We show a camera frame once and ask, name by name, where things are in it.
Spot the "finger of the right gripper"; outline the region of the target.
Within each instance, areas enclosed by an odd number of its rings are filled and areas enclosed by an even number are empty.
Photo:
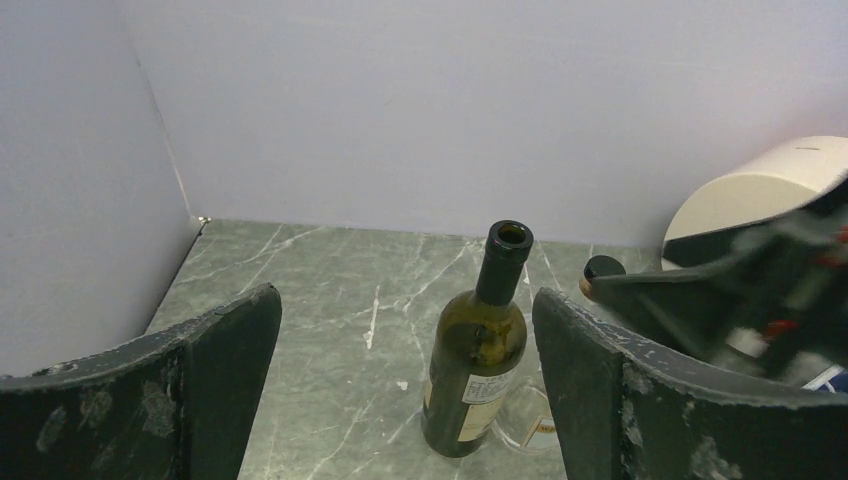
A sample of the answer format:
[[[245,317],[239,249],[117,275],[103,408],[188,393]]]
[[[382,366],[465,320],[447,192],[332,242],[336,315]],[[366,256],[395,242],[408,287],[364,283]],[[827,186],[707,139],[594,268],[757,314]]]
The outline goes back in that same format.
[[[597,278],[592,301],[628,329],[697,360],[751,361],[728,338],[761,280],[760,261],[713,261]]]

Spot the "green wine bottle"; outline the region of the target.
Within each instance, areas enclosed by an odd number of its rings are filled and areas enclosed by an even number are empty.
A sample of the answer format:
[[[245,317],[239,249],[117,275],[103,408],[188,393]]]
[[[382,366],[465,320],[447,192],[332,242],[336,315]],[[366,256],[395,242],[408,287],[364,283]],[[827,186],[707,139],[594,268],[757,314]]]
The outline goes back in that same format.
[[[489,230],[473,289],[452,298],[437,322],[422,399],[428,446],[461,458],[482,444],[513,382],[527,344],[514,302],[534,237],[515,220]]]

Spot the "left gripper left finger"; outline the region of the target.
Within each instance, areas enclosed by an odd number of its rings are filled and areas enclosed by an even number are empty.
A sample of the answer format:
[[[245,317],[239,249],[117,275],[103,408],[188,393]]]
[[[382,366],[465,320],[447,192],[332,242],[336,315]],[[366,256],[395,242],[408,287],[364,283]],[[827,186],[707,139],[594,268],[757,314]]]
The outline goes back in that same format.
[[[261,284],[113,349],[1,380],[5,479],[234,479],[279,334]]]

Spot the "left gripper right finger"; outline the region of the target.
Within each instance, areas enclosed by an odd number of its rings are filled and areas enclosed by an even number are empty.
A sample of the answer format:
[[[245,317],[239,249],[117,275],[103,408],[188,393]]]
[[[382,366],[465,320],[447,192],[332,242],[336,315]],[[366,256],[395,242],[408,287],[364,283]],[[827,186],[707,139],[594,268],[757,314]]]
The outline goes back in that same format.
[[[532,310],[571,479],[843,479],[847,397],[716,368],[543,288]]]

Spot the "clear bottle black cap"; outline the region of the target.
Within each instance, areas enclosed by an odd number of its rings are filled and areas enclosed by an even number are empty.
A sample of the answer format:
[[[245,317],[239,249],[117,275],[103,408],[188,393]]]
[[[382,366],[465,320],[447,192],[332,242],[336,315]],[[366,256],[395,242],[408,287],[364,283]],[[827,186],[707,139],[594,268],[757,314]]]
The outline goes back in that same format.
[[[548,396],[539,377],[516,380],[503,398],[493,429],[508,447],[528,455],[559,447]]]

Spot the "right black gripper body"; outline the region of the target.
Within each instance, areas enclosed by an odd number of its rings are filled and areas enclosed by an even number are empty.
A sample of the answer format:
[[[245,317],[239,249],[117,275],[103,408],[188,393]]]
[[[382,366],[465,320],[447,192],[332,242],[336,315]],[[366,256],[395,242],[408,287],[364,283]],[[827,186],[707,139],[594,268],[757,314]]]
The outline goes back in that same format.
[[[746,286],[716,365],[778,378],[811,351],[847,363],[847,182],[788,212],[722,230]]]

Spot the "dark bottle black cap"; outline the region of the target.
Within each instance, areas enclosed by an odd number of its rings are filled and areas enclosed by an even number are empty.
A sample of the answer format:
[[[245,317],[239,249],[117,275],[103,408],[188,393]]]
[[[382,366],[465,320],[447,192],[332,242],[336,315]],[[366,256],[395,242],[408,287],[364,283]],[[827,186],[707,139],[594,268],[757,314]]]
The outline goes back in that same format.
[[[593,282],[597,278],[624,275],[626,269],[621,262],[608,255],[594,255],[586,262],[579,279],[579,289],[589,300],[593,300]]]

